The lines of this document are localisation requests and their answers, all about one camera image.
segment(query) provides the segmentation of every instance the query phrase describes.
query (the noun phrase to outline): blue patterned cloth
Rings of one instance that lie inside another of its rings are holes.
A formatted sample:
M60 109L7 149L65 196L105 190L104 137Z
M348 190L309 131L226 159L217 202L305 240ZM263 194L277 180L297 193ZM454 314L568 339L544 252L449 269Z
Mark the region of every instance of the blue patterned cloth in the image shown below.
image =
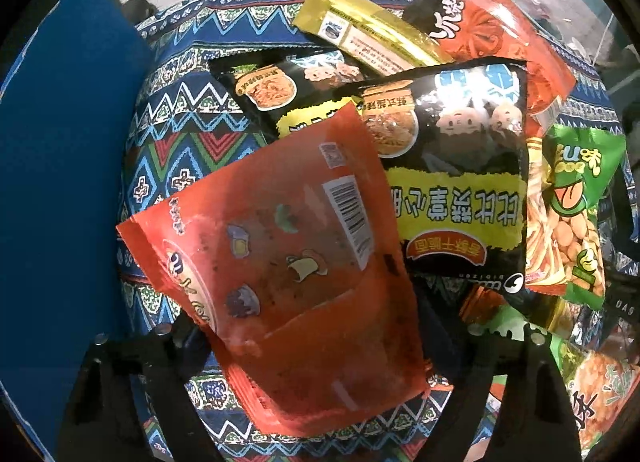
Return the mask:
M372 0L397 15L413 0ZM155 51L156 66L136 102L122 173L120 219L146 209L223 165L263 146L262 135L209 74L207 60L267 47L314 47L292 26L303 0L186 0L138 26ZM622 128L592 67L555 45L578 79L561 122ZM633 177L626 176L629 182ZM629 190L630 199L635 189ZM146 334L180 312L156 292L122 241L117 261L132 331ZM449 292L455 291L451 286ZM210 435L230 460L297 462L412 460L435 425L449 392L431 392L362 424L310 439L263 435L249 421L213 355L186 385ZM476 442L491 435L499 403L493 398ZM170 455L152 410L143 412L152 448Z

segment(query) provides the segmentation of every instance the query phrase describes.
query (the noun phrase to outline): screw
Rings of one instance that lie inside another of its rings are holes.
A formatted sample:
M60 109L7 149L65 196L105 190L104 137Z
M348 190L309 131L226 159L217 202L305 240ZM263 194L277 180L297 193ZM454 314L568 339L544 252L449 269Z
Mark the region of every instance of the screw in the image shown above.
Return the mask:
M472 336L481 336L484 334L484 328L477 323L470 324L467 330Z
M545 344L545 336L543 336L540 332L533 332L531 334L531 341L533 344L541 347L543 344Z
M171 333L171 323L160 323L159 325L156 325L154 332L157 336L166 336Z
M107 342L109 336L105 333L100 333L94 338L94 345L101 346Z

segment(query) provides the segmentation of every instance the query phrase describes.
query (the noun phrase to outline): red snack bag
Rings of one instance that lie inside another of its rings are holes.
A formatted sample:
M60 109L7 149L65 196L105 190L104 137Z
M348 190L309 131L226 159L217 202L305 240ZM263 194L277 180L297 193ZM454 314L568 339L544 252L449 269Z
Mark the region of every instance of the red snack bag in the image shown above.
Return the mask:
M456 62L486 56L526 60L527 114L544 131L575 86L569 67L512 0L415 0L402 19L437 39Z
M348 104L118 226L263 433L345 428L425 390L388 189Z

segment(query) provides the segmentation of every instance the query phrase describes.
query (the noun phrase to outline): black snack bag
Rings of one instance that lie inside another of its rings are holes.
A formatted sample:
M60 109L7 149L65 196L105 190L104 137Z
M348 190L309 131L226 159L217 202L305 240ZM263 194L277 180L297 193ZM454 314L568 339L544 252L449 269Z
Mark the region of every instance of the black snack bag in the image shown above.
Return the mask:
M222 83L242 111L282 138L332 116L351 98L332 100L333 90L376 77L360 69L340 50L273 50L209 61L211 74Z
M410 273L524 285L528 155L521 61L484 58L348 84L378 146Z

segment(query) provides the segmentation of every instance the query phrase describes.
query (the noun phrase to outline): snack pile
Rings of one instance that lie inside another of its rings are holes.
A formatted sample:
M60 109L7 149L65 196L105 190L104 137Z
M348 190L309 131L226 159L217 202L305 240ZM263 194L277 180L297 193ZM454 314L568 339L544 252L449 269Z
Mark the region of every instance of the snack pile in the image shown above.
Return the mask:
M121 223L137 264L264 434L450 389L414 294L440 284L466 324L554 334L587 453L640 380L598 225L624 137L561 124L576 74L511 0L305 0L292 25L308 47L209 61L268 145Z

